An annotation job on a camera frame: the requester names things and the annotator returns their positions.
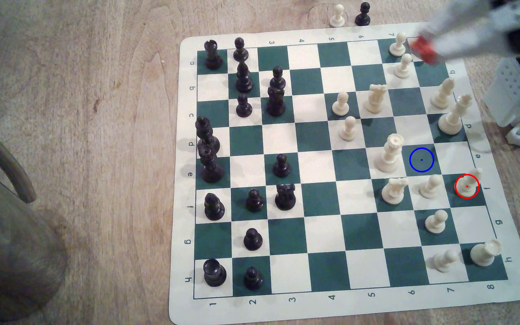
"wooden table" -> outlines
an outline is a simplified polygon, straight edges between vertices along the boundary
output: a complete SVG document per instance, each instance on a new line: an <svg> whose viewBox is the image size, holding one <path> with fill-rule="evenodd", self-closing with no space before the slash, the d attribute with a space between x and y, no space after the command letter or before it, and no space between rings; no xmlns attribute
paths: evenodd
<svg viewBox="0 0 520 325"><path fill-rule="evenodd" d="M372 24L423 21L443 0L371 2ZM348 21L359 2L347 1ZM65 285L21 323L170 324L178 56L189 36L328 28L310 0L0 2L0 140L66 241ZM482 102L498 58L466 60L520 233L520 148ZM0 180L11 186L0 171ZM520 323L520 302L279 324Z"/></svg>

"blue circle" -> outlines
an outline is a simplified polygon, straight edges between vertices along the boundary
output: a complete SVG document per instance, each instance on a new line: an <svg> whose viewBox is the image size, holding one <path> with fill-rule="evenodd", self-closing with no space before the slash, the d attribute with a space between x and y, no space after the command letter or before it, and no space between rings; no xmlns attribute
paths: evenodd
<svg viewBox="0 0 520 325"><path fill-rule="evenodd" d="M430 152L430 156L432 156L432 164L431 164L430 167L429 167L427 170L425 170L425 171L420 171L420 170L414 168L414 166L412 165L412 155L414 154L415 151L420 150L420 149L424 149L424 150ZM419 173L424 173L424 172L429 171L430 168L432 168L432 167L434 166L434 155L432 154L432 151L430 151L430 150L428 150L428 149L426 149L426 148L424 148L424 147L420 147L420 148L416 148L416 149L414 149L414 151L410 153L410 158L408 158L408 161L409 161L409 163L410 163L410 167L412 167L412 169L414 169L415 171L417 171L417 172L419 172Z"/></svg>

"chessboard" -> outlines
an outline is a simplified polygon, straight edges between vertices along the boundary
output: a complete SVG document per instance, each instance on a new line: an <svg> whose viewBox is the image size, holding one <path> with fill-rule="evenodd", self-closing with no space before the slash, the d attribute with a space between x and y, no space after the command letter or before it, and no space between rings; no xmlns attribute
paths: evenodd
<svg viewBox="0 0 520 325"><path fill-rule="evenodd" d="M520 239L464 61L428 65L410 37L409 55L389 50L418 27L181 43L174 323L520 300Z"/></svg>

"white chess piece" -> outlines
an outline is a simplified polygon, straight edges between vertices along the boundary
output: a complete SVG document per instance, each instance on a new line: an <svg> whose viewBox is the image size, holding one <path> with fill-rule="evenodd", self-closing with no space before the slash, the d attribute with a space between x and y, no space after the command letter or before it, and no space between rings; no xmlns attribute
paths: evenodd
<svg viewBox="0 0 520 325"><path fill-rule="evenodd" d="M404 79L408 78L410 75L410 70L408 69L408 65L412 62L412 55L408 53L404 53L402 58L400 59L400 65L394 67L394 75L398 78Z"/></svg>
<svg viewBox="0 0 520 325"><path fill-rule="evenodd" d="M452 89L454 89L454 78L448 77L438 87L437 93L430 98L430 103L438 109L447 108L448 97L452 95Z"/></svg>
<svg viewBox="0 0 520 325"><path fill-rule="evenodd" d="M388 204L398 204L404 199L404 188L408 185L408 179L391 178L382 188L382 199Z"/></svg>
<svg viewBox="0 0 520 325"><path fill-rule="evenodd" d="M342 17L343 13L344 13L344 6L335 5L334 6L334 16L332 16L330 18L330 26L332 26L332 27L344 26L344 17Z"/></svg>
<svg viewBox="0 0 520 325"><path fill-rule="evenodd" d="M448 219L448 213L444 210L438 210L433 215L426 218L424 226L426 230L433 234L440 234L446 227L446 220Z"/></svg>
<svg viewBox="0 0 520 325"><path fill-rule="evenodd" d="M441 175L431 175L428 181L424 181L420 184L418 192L424 198L435 198L438 193L438 188L444 184L444 180Z"/></svg>
<svg viewBox="0 0 520 325"><path fill-rule="evenodd" d="M344 120L344 128L340 130L340 138L344 141L354 140L354 137L356 136L354 126L356 126L356 117L348 116Z"/></svg>
<svg viewBox="0 0 520 325"><path fill-rule="evenodd" d="M401 57L406 52L404 42L406 42L406 34L403 32L396 34L396 42L392 43L389 48L390 54Z"/></svg>
<svg viewBox="0 0 520 325"><path fill-rule="evenodd" d="M404 145L404 137L396 133L389 135L384 143L384 150L374 159L374 166L384 173L395 171L402 145Z"/></svg>
<svg viewBox="0 0 520 325"><path fill-rule="evenodd" d="M344 116L348 113L348 110L350 110L348 106L348 93L339 92L337 100L332 104L332 112L338 116Z"/></svg>
<svg viewBox="0 0 520 325"><path fill-rule="evenodd" d="M501 253L501 248L501 242L498 240L488 240L484 244L477 244L471 249L471 260L478 266L487 267Z"/></svg>
<svg viewBox="0 0 520 325"><path fill-rule="evenodd" d="M460 132L463 128L463 123L460 120L460 117L466 114L468 107L472 104L472 96L470 95L461 95L458 101L456 102L456 107L452 110L451 113L444 114L438 119L438 128L441 129L442 132L455 135Z"/></svg>
<svg viewBox="0 0 520 325"><path fill-rule="evenodd" d="M384 99L384 94L388 91L387 85L370 85L371 91L368 100L365 102L365 108L372 114L378 114L382 110L380 106Z"/></svg>

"red circle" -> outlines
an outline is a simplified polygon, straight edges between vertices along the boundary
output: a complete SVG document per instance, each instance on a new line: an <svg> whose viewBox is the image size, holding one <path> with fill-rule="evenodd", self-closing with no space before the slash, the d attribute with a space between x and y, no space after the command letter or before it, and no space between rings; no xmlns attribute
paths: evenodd
<svg viewBox="0 0 520 325"><path fill-rule="evenodd" d="M456 189L456 184L458 183L458 180L461 179L463 176L470 176L470 177L472 177L473 179L476 179L476 184L477 184L477 185L476 185L476 192L475 192L474 195L471 196L471 197L465 197L465 196L460 195L460 193L459 193L458 190ZM454 191L456 192L456 194L458 194L459 197L465 198L465 199L467 199L467 200L470 199L470 198L475 197L475 196L478 194L478 191L479 191L479 190L480 190L480 181L478 181L478 179L477 179L476 177L474 177L474 175L471 175L471 174L462 174L462 175L460 175L460 176L456 179L456 181L454 182Z"/></svg>

